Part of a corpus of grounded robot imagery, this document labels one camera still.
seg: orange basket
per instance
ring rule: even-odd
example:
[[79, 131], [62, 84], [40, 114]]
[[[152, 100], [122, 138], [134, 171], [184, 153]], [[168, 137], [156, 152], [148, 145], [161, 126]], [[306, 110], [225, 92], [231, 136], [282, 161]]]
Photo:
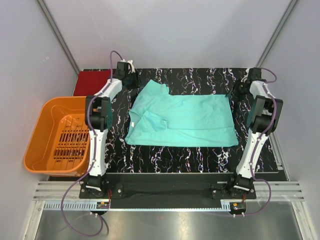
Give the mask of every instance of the orange basket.
[[37, 174], [82, 176], [89, 165], [86, 97], [56, 97], [42, 108], [24, 156], [24, 167]]

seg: gray floor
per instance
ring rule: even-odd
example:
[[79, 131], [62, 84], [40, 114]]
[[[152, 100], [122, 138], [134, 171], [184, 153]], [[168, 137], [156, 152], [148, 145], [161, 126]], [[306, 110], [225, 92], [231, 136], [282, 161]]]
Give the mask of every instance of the gray floor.
[[[249, 202], [249, 212], [261, 206]], [[87, 234], [95, 233], [100, 221], [87, 212], [67, 211], [72, 225]], [[94, 240], [301, 240], [299, 227], [290, 203], [272, 202], [264, 212], [245, 218], [226, 217], [224, 212], [128, 212], [110, 211], [103, 215], [104, 226]], [[59, 211], [45, 210], [36, 240], [80, 240], [66, 225]]]

